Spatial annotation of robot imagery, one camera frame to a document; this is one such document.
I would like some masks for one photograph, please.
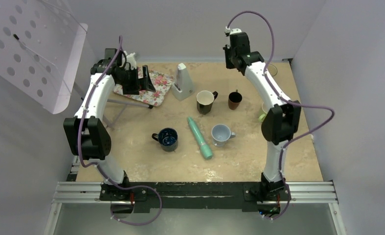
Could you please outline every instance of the gray floor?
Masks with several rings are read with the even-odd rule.
[[[292,204],[273,223],[257,213],[240,210],[164,209],[146,226],[129,226],[110,220],[110,205],[67,204],[61,209],[56,235],[335,235],[328,204]],[[132,214],[132,222],[146,221],[156,213]]]

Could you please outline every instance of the brown cup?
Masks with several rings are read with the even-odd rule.
[[[231,92],[228,96],[228,107],[231,110],[235,110],[240,104],[241,100],[243,100],[243,97],[240,93],[238,93],[238,90],[235,90],[235,92]]]

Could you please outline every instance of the floral pattern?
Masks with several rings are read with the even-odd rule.
[[[139,78],[143,77],[142,70],[137,68]],[[125,97],[141,101],[146,104],[153,106],[159,106],[162,104],[165,95],[168,93],[171,88],[172,82],[174,80],[173,76],[163,74],[154,70],[149,70],[149,76],[151,77],[152,84],[154,85],[156,92],[147,92],[140,91],[139,94],[123,94],[122,86],[116,85],[113,89],[113,92]]]

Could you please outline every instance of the teal cylindrical object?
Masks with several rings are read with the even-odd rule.
[[[197,144],[200,147],[200,151],[201,151],[202,156],[205,159],[212,158],[211,148],[205,142],[205,139],[204,139],[203,135],[201,134],[201,131],[198,128],[197,124],[195,123],[195,121],[191,117],[188,117],[187,120],[188,120],[189,128],[191,129],[192,133],[194,134],[195,140],[197,141]]]

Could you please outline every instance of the light blue mug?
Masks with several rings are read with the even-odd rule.
[[[212,143],[217,147],[222,147],[227,140],[234,138],[235,133],[231,132],[230,128],[224,124],[217,124],[211,130]]]

